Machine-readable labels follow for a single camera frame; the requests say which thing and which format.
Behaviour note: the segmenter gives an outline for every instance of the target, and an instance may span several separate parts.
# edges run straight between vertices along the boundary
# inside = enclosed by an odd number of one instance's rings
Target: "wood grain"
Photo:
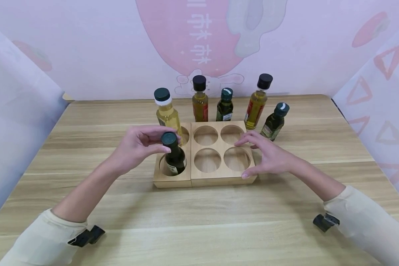
[[[210,99],[214,117],[218,99]],[[291,107],[276,143],[352,185],[399,221],[399,196],[330,99],[270,97],[259,120],[284,101]],[[243,120],[248,98],[234,98]],[[184,123],[190,100],[174,100]],[[157,124],[151,100],[71,103],[0,211],[0,259],[43,210],[68,194],[118,145],[127,127]],[[253,151],[255,162],[260,153]],[[89,218],[106,230],[80,249],[73,265],[374,265],[336,229],[320,232],[320,199],[290,174],[254,184],[154,187],[156,156],[119,178]]]

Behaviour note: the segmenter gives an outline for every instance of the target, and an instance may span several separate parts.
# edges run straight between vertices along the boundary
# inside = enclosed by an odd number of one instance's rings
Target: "glass bottle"
[[[263,137],[268,138],[271,141],[274,141],[280,132],[281,128],[285,124],[284,117],[287,115],[290,107],[286,103],[278,103],[275,107],[275,111],[273,114],[269,115],[266,118],[266,122],[262,128],[260,134]]]
[[[166,154],[166,163],[172,174],[178,175],[186,168],[185,152],[177,145],[177,136],[173,132],[165,132],[161,136],[161,142],[164,146],[171,149]]]
[[[250,97],[244,123],[248,130],[255,129],[267,101],[266,91],[269,89],[273,77],[269,74],[261,74],[257,82],[257,88]]]
[[[154,92],[155,103],[158,105],[157,118],[161,126],[168,126],[177,130],[177,134],[182,136],[180,127],[179,113],[171,104],[171,95],[166,88],[158,88]]]
[[[230,121],[233,114],[232,103],[233,90],[231,88],[222,89],[220,101],[217,104],[216,121]]]
[[[197,75],[192,79],[195,94],[192,97],[195,122],[208,122],[208,96],[205,95],[207,79],[205,76]]]

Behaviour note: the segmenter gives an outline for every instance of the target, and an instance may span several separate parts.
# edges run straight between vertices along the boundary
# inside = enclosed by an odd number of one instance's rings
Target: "white sleeve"
[[[77,251],[68,241],[87,228],[87,222],[68,222],[46,210],[18,237],[0,266],[68,265]]]
[[[346,238],[383,265],[399,265],[399,222],[380,205],[348,186],[324,206]]]

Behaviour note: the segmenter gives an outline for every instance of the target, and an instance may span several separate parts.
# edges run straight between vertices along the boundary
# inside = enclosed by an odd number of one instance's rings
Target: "dark green bottle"
[[[220,101],[217,104],[216,121],[230,121],[233,113],[232,103],[233,90],[231,88],[222,89]]]
[[[269,115],[266,118],[265,125],[262,128],[260,134],[263,137],[268,138],[271,141],[274,141],[277,137],[279,131],[284,126],[285,120],[284,117],[287,115],[290,107],[286,103],[278,103],[277,107],[275,107],[275,111],[273,114]]]
[[[166,163],[171,173],[174,175],[182,173],[186,168],[186,157],[185,152],[179,148],[176,134],[165,132],[161,136],[161,142],[171,149],[171,152],[166,154]]]

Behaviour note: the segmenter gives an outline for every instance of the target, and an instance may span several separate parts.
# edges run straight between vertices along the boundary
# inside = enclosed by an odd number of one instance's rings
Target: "red triangle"
[[[351,101],[359,84],[362,87],[362,89],[364,89],[366,96],[356,99],[354,101]],[[371,89],[369,88],[368,83],[365,81],[365,79],[362,76],[360,76],[358,78],[358,81],[356,82],[355,86],[353,87],[353,89],[351,90],[349,95],[347,96],[346,105],[354,105],[354,104],[358,104],[358,103],[363,103],[363,102],[369,101],[371,98],[372,98]]]
[[[370,119],[370,116],[368,115],[368,116],[356,118],[356,119],[353,119],[353,120],[349,120],[349,121],[347,121],[347,122],[348,122],[350,125],[351,125],[351,124],[362,123],[362,127],[359,129],[358,132],[356,132],[356,135],[359,136],[359,135],[362,133],[362,131],[364,131],[365,126],[368,125],[369,119]]]
[[[389,53],[393,53],[393,52],[395,54],[393,54],[393,58],[392,58],[392,61],[390,62],[390,66],[388,68],[386,68],[384,66],[383,58],[384,58],[384,56],[387,56]],[[377,55],[374,58],[374,64],[381,71],[381,73],[383,73],[386,80],[389,80],[393,75],[393,71],[395,71],[396,67],[399,65],[399,45],[397,47],[393,47],[392,49],[389,49],[389,50],[384,51],[381,54]]]
[[[381,138],[381,136],[384,134],[384,132],[387,131],[387,129],[390,129],[392,131],[392,136],[393,136],[392,140]],[[390,121],[385,121],[380,131],[377,134],[375,142],[379,142],[385,145],[399,145],[399,130],[395,128],[395,126],[393,126],[393,124],[390,123]]]
[[[377,163],[380,168],[397,170],[392,176],[388,177],[389,181],[395,185],[399,182],[399,164],[398,163]]]

